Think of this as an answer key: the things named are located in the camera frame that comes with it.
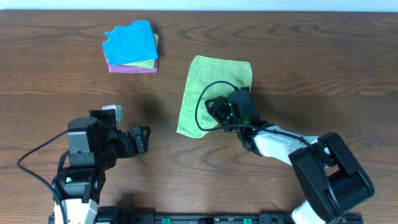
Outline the light green cloth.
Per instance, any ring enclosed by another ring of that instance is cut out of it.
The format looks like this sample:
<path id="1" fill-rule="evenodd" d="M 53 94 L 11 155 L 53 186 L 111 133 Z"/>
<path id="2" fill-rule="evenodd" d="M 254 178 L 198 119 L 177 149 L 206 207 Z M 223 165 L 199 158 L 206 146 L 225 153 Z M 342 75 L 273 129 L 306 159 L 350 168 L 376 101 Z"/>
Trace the light green cloth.
<path id="1" fill-rule="evenodd" d="M 247 61 L 195 56 L 187 75 L 177 132 L 190 138 L 205 136 L 208 129 L 218 125 L 207 112 L 205 101 L 227 96 L 234 86 L 251 87 L 252 76 Z"/>

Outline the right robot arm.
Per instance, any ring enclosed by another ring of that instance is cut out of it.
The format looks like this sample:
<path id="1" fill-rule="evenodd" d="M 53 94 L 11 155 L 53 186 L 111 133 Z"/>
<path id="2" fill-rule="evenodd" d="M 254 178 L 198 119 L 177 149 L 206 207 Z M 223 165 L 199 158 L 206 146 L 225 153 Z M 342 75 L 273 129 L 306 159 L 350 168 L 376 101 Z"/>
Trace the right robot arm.
<path id="1" fill-rule="evenodd" d="M 346 212 L 372 197 L 371 179 L 340 135 L 303 136 L 260 119 L 254 100 L 238 91 L 205 101 L 225 132 L 243 147 L 292 166 L 306 200 L 290 215 L 293 223 L 339 223 Z"/>

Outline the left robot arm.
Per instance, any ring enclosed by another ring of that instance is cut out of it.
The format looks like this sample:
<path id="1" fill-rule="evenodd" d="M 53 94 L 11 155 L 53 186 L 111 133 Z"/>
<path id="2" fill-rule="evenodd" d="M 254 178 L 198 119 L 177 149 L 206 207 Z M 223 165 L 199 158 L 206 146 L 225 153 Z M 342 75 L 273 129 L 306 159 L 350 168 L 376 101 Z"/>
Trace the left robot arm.
<path id="1" fill-rule="evenodd" d="M 52 182 L 60 197 L 54 206 L 55 223 L 94 223 L 105 171 L 118 159 L 146 153 L 149 136 L 148 126 L 123 132 L 110 117 L 89 116 L 69 122 L 69 153 L 60 158 Z"/>

